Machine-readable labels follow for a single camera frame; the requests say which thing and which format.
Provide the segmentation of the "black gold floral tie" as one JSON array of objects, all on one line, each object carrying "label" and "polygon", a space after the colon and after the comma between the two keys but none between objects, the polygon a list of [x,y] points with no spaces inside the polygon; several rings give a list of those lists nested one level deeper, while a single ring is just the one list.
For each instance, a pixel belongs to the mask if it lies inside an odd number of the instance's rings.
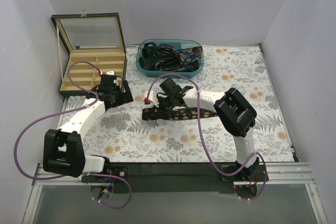
[{"label": "black gold floral tie", "polygon": [[156,120],[191,120],[197,119],[197,108],[181,108],[181,109],[160,109],[157,107],[145,108],[142,110],[142,120],[156,121]]}]

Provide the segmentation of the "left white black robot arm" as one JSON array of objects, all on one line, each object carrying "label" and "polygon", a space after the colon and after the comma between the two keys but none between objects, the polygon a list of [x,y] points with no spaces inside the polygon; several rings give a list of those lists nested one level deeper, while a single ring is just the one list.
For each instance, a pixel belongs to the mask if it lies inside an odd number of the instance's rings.
[{"label": "left white black robot arm", "polygon": [[117,76],[104,73],[100,83],[86,95],[83,109],[77,111],[68,122],[57,130],[48,130],[44,138],[43,169],[46,172],[78,177],[93,173],[100,182],[111,178],[108,159],[86,155],[82,139],[95,121],[110,108],[133,101],[128,82],[117,82]]}]

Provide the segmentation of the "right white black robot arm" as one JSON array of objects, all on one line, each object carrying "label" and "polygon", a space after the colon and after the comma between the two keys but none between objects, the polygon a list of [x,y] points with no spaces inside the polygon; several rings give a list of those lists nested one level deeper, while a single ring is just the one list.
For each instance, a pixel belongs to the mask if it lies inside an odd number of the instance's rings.
[{"label": "right white black robot arm", "polygon": [[[193,86],[181,88],[172,78],[167,78],[160,84],[160,88],[166,95],[164,99],[159,98],[160,108],[167,110],[175,107],[196,108],[196,118],[199,135],[205,154],[216,169],[225,176],[233,177],[238,175],[242,180],[251,180],[257,174],[259,156],[254,145],[254,126],[257,117],[256,110],[235,88],[226,92],[201,91],[195,82]],[[206,148],[201,129],[201,109],[215,112],[222,122],[225,130],[232,135],[236,148],[237,170],[231,173],[223,172],[215,165]]]}]

